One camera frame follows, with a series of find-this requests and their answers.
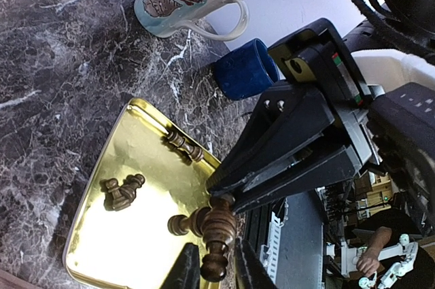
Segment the dark chess piece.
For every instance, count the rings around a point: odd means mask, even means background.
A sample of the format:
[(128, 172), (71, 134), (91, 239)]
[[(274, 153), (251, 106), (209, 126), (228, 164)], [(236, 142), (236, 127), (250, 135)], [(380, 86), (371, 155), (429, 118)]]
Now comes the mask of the dark chess piece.
[(227, 252), (236, 237), (237, 221), (232, 206), (235, 198), (231, 194), (211, 197), (210, 211), (205, 214), (201, 230), (207, 253), (202, 259), (201, 276), (208, 282), (220, 282), (226, 276)]

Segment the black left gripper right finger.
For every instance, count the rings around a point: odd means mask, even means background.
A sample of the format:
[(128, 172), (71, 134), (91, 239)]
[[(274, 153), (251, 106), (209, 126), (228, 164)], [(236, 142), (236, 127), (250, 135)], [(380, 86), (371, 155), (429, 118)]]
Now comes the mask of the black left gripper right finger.
[(234, 273), (236, 288), (277, 289), (249, 242), (240, 237), (235, 240)]

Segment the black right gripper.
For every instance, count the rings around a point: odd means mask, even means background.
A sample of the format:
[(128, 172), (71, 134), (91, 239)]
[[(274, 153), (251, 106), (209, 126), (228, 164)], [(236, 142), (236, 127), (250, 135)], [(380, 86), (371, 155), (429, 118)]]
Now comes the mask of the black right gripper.
[[(366, 126), (375, 96), (335, 26), (317, 19), (276, 41), (268, 53), (286, 80), (315, 86), (279, 81), (263, 92), (238, 141), (207, 180), (211, 194), (246, 190), (236, 197), (236, 214), (350, 180), (360, 165), (361, 174), (376, 171)], [(290, 157), (333, 121), (353, 148), (319, 149), (286, 169)]]

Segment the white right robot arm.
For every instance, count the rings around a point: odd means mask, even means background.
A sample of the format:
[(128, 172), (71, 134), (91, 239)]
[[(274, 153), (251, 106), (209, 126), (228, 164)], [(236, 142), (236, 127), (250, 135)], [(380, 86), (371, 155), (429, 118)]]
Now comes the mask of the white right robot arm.
[(238, 142), (207, 181), (234, 212), (370, 169), (434, 196), (434, 67), (394, 49), (350, 52), (321, 18), (269, 49), (284, 79), (260, 96)]

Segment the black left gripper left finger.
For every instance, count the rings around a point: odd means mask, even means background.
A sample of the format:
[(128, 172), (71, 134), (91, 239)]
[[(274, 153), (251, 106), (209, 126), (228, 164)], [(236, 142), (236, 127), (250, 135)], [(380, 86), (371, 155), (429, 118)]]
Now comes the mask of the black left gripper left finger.
[(186, 243), (184, 245), (160, 288), (200, 288), (200, 261), (197, 245), (193, 243)]

